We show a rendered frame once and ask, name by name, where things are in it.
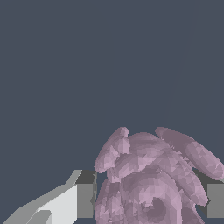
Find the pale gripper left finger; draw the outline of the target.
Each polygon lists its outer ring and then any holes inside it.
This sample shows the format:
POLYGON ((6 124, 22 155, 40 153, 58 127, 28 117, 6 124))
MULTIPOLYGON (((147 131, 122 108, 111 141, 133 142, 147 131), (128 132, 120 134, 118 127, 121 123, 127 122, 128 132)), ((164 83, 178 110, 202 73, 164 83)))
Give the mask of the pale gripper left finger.
POLYGON ((74 170, 68 181, 17 209, 3 224, 74 224, 94 216, 97 172, 74 170))

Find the mauve lumpy lobed object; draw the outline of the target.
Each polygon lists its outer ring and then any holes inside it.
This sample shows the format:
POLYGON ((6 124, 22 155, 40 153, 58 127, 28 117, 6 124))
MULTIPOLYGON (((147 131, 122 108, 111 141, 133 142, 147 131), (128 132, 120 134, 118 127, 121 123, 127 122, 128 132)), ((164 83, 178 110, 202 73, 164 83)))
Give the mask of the mauve lumpy lobed object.
POLYGON ((94 206, 96 224, 205 224, 196 206, 208 197, 195 172, 224 179, 224 164, 190 136, 118 128, 94 163, 107 173, 94 206))

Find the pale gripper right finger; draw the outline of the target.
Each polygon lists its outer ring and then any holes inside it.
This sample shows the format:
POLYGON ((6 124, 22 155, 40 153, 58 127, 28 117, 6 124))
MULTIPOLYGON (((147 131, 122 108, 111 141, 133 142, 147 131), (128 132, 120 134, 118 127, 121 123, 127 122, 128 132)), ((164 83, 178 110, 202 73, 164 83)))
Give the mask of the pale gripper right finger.
POLYGON ((224 179, 215 180, 197 169, 193 171, 208 197, 206 206, 196 206, 197 212, 206 224, 224 224, 224 179))

